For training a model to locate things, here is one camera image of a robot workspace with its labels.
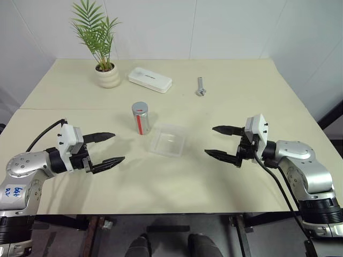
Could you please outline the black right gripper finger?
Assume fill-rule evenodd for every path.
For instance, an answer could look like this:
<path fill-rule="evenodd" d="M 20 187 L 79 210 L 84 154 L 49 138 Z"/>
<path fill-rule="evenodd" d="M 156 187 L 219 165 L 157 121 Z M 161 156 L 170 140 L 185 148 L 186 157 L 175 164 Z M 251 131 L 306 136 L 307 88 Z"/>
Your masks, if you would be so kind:
<path fill-rule="evenodd" d="M 239 160 L 234 155 L 229 155 L 224 151 L 215 150 L 215 149 L 205 149 L 204 152 L 219 161 L 233 164 L 236 167 L 239 166 Z"/>
<path fill-rule="evenodd" d="M 212 130 L 225 135 L 237 135 L 240 137 L 244 136 L 244 127 L 220 125 L 213 127 Z"/>

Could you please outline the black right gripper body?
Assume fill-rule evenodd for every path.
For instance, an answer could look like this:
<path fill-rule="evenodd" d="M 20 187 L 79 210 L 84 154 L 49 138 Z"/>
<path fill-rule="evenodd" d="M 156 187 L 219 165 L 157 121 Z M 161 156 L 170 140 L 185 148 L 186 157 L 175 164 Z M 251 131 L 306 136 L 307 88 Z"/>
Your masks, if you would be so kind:
<path fill-rule="evenodd" d="M 240 168 L 243 160 L 254 160 L 259 147 L 259 137 L 254 135 L 252 142 L 244 135 L 240 139 L 240 144 L 237 147 L 236 157 L 237 161 L 235 166 Z"/>

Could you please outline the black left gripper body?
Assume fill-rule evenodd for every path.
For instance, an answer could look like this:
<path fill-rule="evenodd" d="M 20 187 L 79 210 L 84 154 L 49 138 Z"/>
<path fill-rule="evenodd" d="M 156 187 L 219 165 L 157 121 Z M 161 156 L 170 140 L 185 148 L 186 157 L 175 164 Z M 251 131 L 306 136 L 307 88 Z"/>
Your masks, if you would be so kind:
<path fill-rule="evenodd" d="M 69 160 L 74 170 L 84 169 L 86 172 L 92 171 L 93 164 L 85 144 L 81 146 L 76 154 L 72 154 Z"/>

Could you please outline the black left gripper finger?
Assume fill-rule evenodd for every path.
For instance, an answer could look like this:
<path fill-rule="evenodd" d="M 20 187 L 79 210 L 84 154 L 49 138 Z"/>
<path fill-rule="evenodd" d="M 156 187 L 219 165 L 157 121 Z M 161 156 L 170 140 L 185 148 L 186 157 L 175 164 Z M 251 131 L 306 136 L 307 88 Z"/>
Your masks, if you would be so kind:
<path fill-rule="evenodd" d="M 99 133 L 92 133 L 92 134 L 87 134 L 83 135 L 83 142 L 84 143 L 98 143 L 102 141 L 106 141 L 112 137 L 115 137 L 115 133 L 110 133 L 110 132 L 99 132 Z"/>
<path fill-rule="evenodd" d="M 116 165 L 120 164 L 124 160 L 125 160 L 124 156 L 113 157 L 113 158 L 104 160 L 100 164 L 93 165 L 91 168 L 91 173 L 97 174 L 97 173 L 109 170 L 109 169 L 115 167 Z"/>

